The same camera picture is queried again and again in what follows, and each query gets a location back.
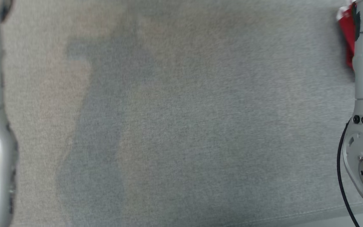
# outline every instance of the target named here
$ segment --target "gray cloth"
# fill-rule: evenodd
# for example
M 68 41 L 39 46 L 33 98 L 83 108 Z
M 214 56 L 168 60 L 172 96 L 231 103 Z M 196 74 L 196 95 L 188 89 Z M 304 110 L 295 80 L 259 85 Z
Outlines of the gray cloth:
M 336 0 L 21 0 L 3 26 L 13 226 L 344 216 Z M 343 169 L 355 213 L 363 200 Z

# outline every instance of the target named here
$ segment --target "screw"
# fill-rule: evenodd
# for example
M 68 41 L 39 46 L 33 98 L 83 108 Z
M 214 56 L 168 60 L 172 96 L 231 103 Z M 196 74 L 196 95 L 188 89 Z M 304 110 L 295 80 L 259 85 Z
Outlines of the screw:
M 360 122 L 360 117 L 359 115 L 355 115 L 354 118 L 353 118 L 353 122 L 356 123 L 356 124 L 359 124 Z

